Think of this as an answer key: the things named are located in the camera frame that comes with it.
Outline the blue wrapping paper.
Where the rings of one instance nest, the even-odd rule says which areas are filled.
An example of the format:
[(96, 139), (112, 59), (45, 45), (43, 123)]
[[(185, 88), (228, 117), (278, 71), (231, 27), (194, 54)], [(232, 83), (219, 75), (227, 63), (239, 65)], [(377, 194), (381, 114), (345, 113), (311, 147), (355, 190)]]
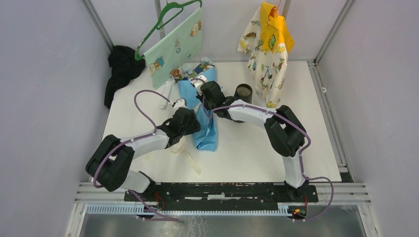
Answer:
[[(216, 67), (204, 71), (199, 75), (204, 75), (209, 81), (217, 81)], [(197, 90), (190, 83), (189, 79), (177, 82), (179, 94), (187, 102), (187, 108), (194, 110), (196, 117), (201, 125), (201, 130), (192, 134), (194, 146), (200, 151), (215, 152), (218, 147), (217, 124), (214, 118), (208, 118), (209, 111), (203, 110), (202, 104), (196, 98)]]

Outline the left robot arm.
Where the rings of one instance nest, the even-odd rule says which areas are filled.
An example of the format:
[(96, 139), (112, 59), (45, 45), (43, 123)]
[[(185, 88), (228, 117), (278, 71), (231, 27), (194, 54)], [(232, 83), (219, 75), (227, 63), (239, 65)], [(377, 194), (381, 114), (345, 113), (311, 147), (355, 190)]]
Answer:
[(181, 138), (200, 131), (200, 123), (193, 110), (178, 108), (172, 118), (150, 132), (122, 141), (110, 134), (100, 143), (90, 160), (86, 172), (99, 187), (113, 192), (119, 188), (135, 191), (143, 201), (155, 196), (154, 181), (146, 174), (130, 169), (135, 158), (150, 152), (168, 149)]

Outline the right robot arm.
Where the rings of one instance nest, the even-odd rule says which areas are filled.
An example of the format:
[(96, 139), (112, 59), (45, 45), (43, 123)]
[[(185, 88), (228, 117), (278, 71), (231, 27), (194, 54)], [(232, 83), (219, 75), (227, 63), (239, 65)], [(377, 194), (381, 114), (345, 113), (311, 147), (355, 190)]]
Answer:
[(286, 197), (291, 201), (303, 198), (309, 181), (303, 170), (302, 152), (310, 146), (311, 139), (293, 111), (286, 105), (265, 108), (225, 96), (215, 81), (192, 78), (190, 82), (210, 117), (250, 123), (265, 130), (272, 148), (283, 158)]

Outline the cream ribbon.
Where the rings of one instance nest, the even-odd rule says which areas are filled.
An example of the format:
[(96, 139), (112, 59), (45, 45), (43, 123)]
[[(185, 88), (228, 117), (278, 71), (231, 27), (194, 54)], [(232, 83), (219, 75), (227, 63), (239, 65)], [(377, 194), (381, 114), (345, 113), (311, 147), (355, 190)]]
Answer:
[(190, 153), (187, 151), (186, 146), (186, 137), (182, 137), (179, 142), (173, 146), (173, 148), (171, 149), (171, 153), (173, 155), (180, 155), (181, 157), (185, 158), (191, 168), (193, 169), (193, 171), (196, 173), (197, 176), (201, 175), (201, 168), (198, 166), (198, 164), (195, 162), (195, 160), (192, 158), (192, 156), (190, 155)]

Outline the flower bunch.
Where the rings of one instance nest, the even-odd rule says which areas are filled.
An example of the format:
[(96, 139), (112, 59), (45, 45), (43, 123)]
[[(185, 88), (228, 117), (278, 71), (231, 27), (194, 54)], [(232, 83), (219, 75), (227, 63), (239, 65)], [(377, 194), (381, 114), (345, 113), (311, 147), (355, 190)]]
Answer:
[(189, 64), (184, 64), (178, 69), (172, 69), (169, 74), (175, 81), (187, 80), (195, 78), (198, 74), (214, 67), (215, 65), (208, 57), (203, 57), (197, 66), (193, 67)]

